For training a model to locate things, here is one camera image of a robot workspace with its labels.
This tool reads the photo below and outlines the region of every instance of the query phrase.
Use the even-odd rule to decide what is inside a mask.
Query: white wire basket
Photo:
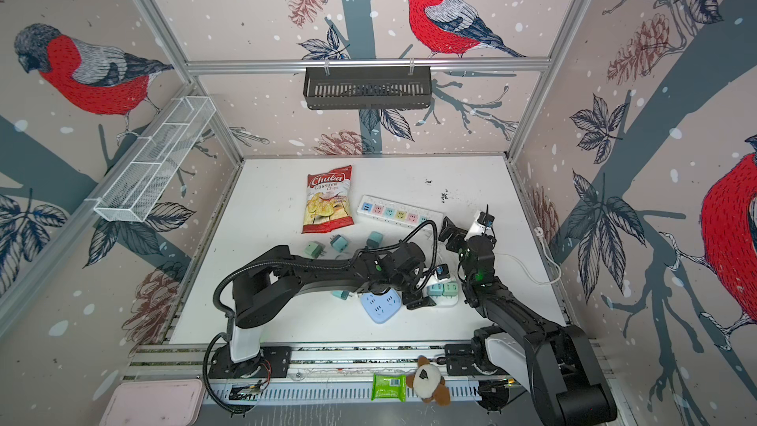
[[[172,106],[153,135],[139,137],[142,149],[95,204],[103,219],[144,222],[216,111],[206,96],[174,99]]]

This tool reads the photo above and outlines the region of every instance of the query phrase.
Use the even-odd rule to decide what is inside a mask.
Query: red bird
[[[510,56],[523,55],[505,46],[463,0],[408,0],[410,29],[421,43],[431,49],[429,58],[439,52],[455,53],[476,48],[494,48]]]
[[[746,139],[757,151],[757,135]],[[702,202],[702,239],[705,256],[695,257],[678,250],[678,257],[712,270],[723,287],[739,303],[741,317],[730,327],[718,324],[712,315],[700,315],[720,329],[731,350],[731,334],[739,327],[757,324],[757,153],[745,155],[724,177],[715,183]]]
[[[162,71],[173,69],[160,61],[134,56],[116,47],[92,45],[62,34],[50,25],[36,23],[21,30],[14,43],[18,61],[29,72],[39,74],[74,106],[93,114],[118,114],[127,120],[129,112],[147,100],[147,88]]]

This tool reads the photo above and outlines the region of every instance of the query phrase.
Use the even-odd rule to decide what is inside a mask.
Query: white cord
[[[521,262],[518,257],[510,255],[509,253],[498,253],[497,255],[508,256],[511,259],[515,260],[518,263],[518,265],[521,266],[521,268],[523,269],[523,271],[525,272],[525,274],[528,276],[528,278],[531,281],[533,281],[535,284],[538,284],[539,286],[548,286],[548,285],[551,285],[551,284],[555,284],[558,281],[560,281],[560,279],[563,277],[563,270],[561,270],[560,269],[560,265],[558,265],[553,260],[552,254],[550,253],[549,249],[546,248],[546,244],[544,243],[544,231],[542,230],[542,228],[541,227],[537,227],[534,230],[534,232],[536,234],[536,237],[539,239],[539,242],[541,243],[541,248],[544,251],[544,258],[546,258],[546,260],[549,263],[551,263],[552,265],[554,265],[555,268],[557,269],[557,278],[555,278],[554,280],[552,280],[552,281],[539,281],[539,280],[537,280],[537,279],[534,278],[534,275],[532,275],[531,272],[527,268],[525,268],[525,265],[523,265],[523,262]]]

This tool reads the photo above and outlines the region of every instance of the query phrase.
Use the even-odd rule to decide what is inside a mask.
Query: stuffed toy
[[[440,406],[447,406],[452,401],[439,368],[423,355],[418,358],[418,370],[407,375],[406,383],[424,403],[436,400]]]

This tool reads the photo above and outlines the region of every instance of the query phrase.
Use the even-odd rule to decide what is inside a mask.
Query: blue power strip
[[[360,302],[376,324],[384,324],[402,307],[402,298],[394,289],[390,289],[388,293],[380,297],[372,293],[364,294],[360,297]]]

